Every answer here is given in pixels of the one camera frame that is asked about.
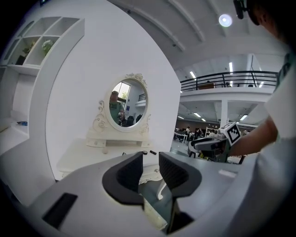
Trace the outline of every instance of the oval mirror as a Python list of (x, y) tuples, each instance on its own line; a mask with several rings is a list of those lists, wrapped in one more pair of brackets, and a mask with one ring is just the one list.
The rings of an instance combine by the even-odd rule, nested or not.
[(146, 93), (141, 83), (125, 79), (110, 94), (109, 110), (114, 122), (121, 127), (137, 124), (146, 110)]

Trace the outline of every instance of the white curved wall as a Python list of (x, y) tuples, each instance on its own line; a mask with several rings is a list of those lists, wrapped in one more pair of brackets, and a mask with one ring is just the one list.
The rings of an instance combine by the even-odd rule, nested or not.
[(56, 163), (74, 138), (85, 138), (113, 80), (131, 72), (142, 73), (151, 88), (150, 136), (169, 151), (180, 83), (145, 30), (105, 0), (52, 0), (36, 5), (27, 21), (47, 16), (85, 18), (85, 35), (62, 65), (48, 104), (46, 142), (55, 178), (61, 178)]

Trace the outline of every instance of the ceiling light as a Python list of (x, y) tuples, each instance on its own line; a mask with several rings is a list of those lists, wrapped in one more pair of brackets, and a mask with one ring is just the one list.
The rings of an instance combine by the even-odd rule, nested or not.
[(201, 117), (201, 116), (199, 116), (199, 114), (198, 113), (194, 113), (196, 116), (198, 116), (199, 118)]
[(190, 74), (191, 74), (191, 76), (192, 76), (193, 78), (196, 78), (196, 76), (194, 75), (193, 72), (190, 72)]
[(219, 23), (224, 27), (229, 27), (232, 24), (232, 18), (227, 14), (223, 14), (219, 17)]
[(229, 71), (233, 72), (233, 65), (232, 62), (229, 63)]
[(247, 117), (247, 114), (241, 117), (240, 121), (243, 121)]

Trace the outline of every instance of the black railing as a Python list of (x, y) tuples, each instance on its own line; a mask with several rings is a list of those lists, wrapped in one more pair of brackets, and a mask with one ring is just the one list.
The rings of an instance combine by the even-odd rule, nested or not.
[(267, 71), (235, 71), (199, 76), (181, 81), (181, 91), (203, 90), (219, 87), (275, 87), (277, 72)]
[(146, 99), (146, 94), (145, 93), (139, 95), (139, 101), (145, 100), (145, 99)]

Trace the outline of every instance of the white ceiling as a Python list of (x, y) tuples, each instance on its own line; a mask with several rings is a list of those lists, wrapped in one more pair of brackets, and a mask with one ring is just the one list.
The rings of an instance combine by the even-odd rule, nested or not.
[[(184, 119), (201, 122), (201, 118), (208, 122), (219, 121), (221, 119), (220, 101), (197, 101), (182, 102), (179, 105), (178, 116)], [(241, 117), (247, 114), (248, 117), (240, 121)], [(228, 102), (228, 119), (234, 122), (240, 122), (248, 125), (258, 125), (268, 116), (264, 108), (264, 103), (252, 103), (244, 101)]]
[[(221, 72), (230, 60), (237, 60), (238, 69), (249, 53), (283, 56), (287, 50), (247, 15), (239, 20), (233, 0), (109, 1), (131, 11), (130, 16), (154, 39), (175, 70)], [(218, 23), (225, 13), (233, 19), (228, 28)]]

